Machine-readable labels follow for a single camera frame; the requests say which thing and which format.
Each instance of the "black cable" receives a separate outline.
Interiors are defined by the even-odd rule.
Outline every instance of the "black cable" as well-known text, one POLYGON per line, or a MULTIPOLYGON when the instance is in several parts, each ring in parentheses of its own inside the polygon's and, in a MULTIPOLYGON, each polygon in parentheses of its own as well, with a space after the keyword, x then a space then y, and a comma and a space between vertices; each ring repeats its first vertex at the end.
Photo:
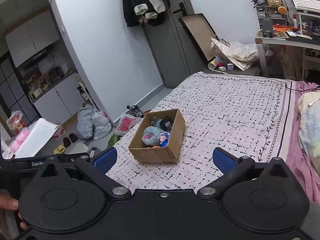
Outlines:
POLYGON ((292 20, 291 20, 291 18, 290 18, 289 7, 288 7, 288 5, 287 5, 287 2, 286 2, 285 0, 284 0, 284 2, 285 2, 285 5, 287 6, 288 18, 290 19, 290 22, 291 22, 292 26, 294 26, 294 24, 293 24, 293 22, 292 22, 292 20))
POLYGON ((285 84, 285 87, 289 90, 292 90, 292 91, 298 91, 298 92, 305 92, 305 91, 309 91, 309 90, 317 90, 317 88, 309 88, 309 89, 306 89, 306 90, 295 90, 295 89, 292 89, 292 88, 288 88, 287 87, 287 84, 285 84))

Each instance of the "white keyboard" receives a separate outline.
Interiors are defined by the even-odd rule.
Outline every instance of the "white keyboard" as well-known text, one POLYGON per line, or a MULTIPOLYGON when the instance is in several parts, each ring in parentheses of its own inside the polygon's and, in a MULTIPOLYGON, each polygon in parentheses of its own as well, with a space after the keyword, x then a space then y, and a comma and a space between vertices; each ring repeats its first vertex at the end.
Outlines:
POLYGON ((319 0, 292 0, 297 10, 306 10, 310 12, 320 13, 319 0))

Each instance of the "white bed sheet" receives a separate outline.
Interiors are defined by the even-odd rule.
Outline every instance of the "white bed sheet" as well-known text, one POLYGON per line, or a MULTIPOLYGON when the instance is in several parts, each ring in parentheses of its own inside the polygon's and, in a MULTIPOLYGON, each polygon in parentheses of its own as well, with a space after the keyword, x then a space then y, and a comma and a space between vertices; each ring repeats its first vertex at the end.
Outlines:
POLYGON ((139 124, 116 145, 118 160, 107 175, 137 189, 195 190, 222 175, 212 152, 221 147, 240 157, 268 162, 286 160, 292 130, 295 88, 290 80, 196 73, 164 98, 153 111, 178 108, 186 120, 177 165, 142 164, 128 145, 139 124))

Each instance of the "wicker basket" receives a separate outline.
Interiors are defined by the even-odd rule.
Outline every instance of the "wicker basket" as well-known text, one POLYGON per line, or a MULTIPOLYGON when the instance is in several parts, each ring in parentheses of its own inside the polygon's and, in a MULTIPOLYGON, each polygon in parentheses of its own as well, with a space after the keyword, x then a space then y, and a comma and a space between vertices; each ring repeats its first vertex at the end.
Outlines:
POLYGON ((267 0, 270 6, 280 7, 282 6, 282 0, 267 0))

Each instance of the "pink fabric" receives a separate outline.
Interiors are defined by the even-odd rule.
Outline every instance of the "pink fabric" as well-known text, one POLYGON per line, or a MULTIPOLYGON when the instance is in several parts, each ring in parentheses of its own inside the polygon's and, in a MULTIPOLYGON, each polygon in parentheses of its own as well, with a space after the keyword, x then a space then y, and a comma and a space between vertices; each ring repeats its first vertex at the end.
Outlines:
MULTIPOLYGON (((305 83, 303 81, 296 82, 296 90, 306 90, 315 87, 317 87, 316 84, 305 83)), ((296 100, 293 114, 292 133, 286 163, 307 193, 309 200, 320 204, 320 179, 312 167, 310 159, 305 152, 301 150, 298 141, 301 117, 298 113, 297 102, 302 94, 310 91, 295 92, 296 100)))

